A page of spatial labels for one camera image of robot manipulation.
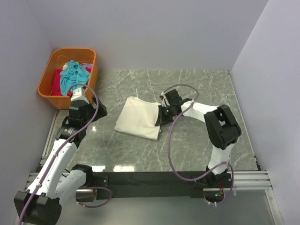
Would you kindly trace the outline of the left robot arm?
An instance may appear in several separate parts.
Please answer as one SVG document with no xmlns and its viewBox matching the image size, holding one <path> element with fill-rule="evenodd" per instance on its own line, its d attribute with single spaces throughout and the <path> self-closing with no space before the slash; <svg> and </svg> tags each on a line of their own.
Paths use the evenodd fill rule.
<svg viewBox="0 0 300 225">
<path fill-rule="evenodd" d="M 26 191 L 18 191 L 14 203 L 19 224 L 54 225 L 58 222 L 63 203 L 76 190 L 93 181 L 90 166 L 76 165 L 63 180 L 60 178 L 69 161 L 77 151 L 90 123 L 107 115 L 106 107 L 97 96 L 92 97 L 93 106 L 86 97 L 73 95 L 71 105 L 58 129 L 53 148 Z"/>
</svg>

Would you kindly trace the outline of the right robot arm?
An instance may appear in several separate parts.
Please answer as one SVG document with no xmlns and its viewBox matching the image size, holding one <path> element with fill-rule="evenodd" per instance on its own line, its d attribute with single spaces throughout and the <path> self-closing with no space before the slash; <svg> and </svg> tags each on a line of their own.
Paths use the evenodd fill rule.
<svg viewBox="0 0 300 225">
<path fill-rule="evenodd" d="M 221 182 L 227 178 L 229 156 L 234 144 L 241 136 L 241 128 L 231 109 L 227 105 L 210 106 L 198 103 L 196 99 L 183 99 L 175 89 L 167 89 L 161 93 L 162 104 L 158 106 L 156 125 L 171 124 L 168 134 L 167 155 L 173 173 L 181 180 L 197 182 L 206 179 L 208 184 Z M 174 126 L 181 117 L 190 117 L 205 123 L 212 143 L 211 158 L 206 172 L 196 178 L 181 176 L 171 160 L 171 138 Z"/>
</svg>

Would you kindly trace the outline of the white t shirt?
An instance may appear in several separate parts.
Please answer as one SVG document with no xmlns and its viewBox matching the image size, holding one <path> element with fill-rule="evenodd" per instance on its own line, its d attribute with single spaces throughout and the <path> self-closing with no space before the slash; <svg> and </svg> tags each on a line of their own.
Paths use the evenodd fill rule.
<svg viewBox="0 0 300 225">
<path fill-rule="evenodd" d="M 115 123 L 117 132 L 157 140 L 160 126 L 156 126 L 160 103 L 128 97 Z"/>
</svg>

